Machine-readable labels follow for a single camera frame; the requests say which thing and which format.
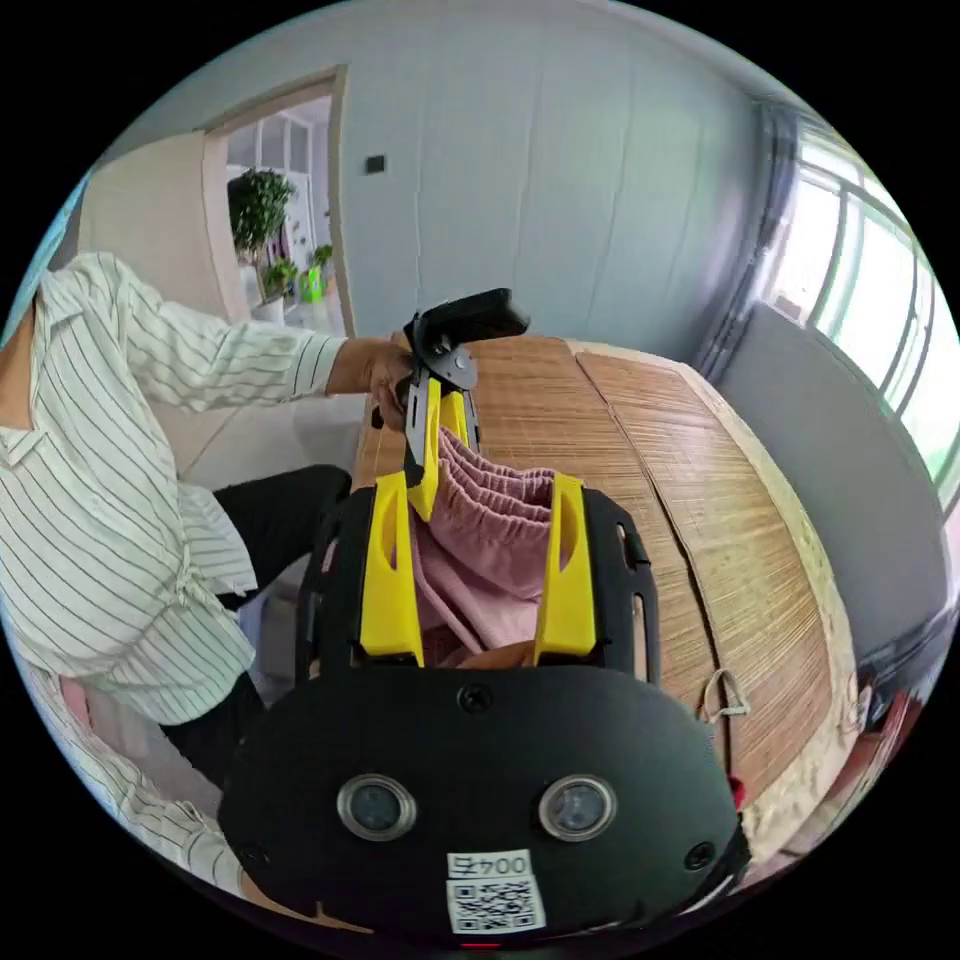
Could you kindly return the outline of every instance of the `black pants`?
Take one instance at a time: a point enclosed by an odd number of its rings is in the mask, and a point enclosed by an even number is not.
[[[246,544],[258,586],[256,593],[244,597],[221,596],[221,603],[228,610],[239,609],[309,554],[324,517],[349,493],[349,475],[322,466],[218,490],[214,496]],[[163,727],[163,732],[200,773],[222,788],[237,744],[263,710],[250,675],[244,673],[209,713]]]

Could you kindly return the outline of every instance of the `pink cloth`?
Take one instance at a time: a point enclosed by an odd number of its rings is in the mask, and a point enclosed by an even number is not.
[[[70,680],[67,677],[60,678],[60,692],[63,694],[64,703],[67,709],[73,714],[80,726],[91,728],[90,709],[87,706],[87,693],[77,683],[76,680]]]
[[[411,510],[413,571],[429,665],[532,640],[550,536],[552,470],[511,470],[446,430],[429,524]]]

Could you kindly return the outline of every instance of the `qr code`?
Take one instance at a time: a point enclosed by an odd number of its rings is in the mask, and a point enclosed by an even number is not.
[[[454,933],[520,933],[545,925],[537,881],[447,882],[447,903]]]

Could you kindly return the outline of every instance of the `green plant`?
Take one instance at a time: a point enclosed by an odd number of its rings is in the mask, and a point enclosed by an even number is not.
[[[237,252],[259,267],[271,237],[287,215],[287,202],[296,188],[272,170],[247,170],[227,184],[230,228]]]
[[[327,265],[327,261],[333,256],[333,247],[326,243],[322,247],[317,247],[313,251],[313,265],[321,270]]]
[[[275,260],[262,273],[264,295],[271,299],[289,293],[296,283],[298,273],[297,265],[286,257]]]

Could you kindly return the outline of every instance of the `potted plant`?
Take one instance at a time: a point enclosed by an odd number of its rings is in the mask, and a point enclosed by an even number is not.
[[[297,265],[287,257],[278,257],[261,274],[264,304],[270,306],[279,303],[279,322],[283,322],[283,300],[293,293],[297,281]]]
[[[317,247],[313,251],[313,265],[319,267],[324,276],[326,276],[327,264],[332,256],[333,247],[329,243],[325,243],[322,247]]]
[[[263,283],[263,260],[267,243],[279,233],[287,216],[287,203],[296,189],[282,174],[272,170],[247,170],[227,184],[230,228],[237,254],[251,264],[264,302],[254,308],[260,319],[283,322],[283,293],[269,294]]]

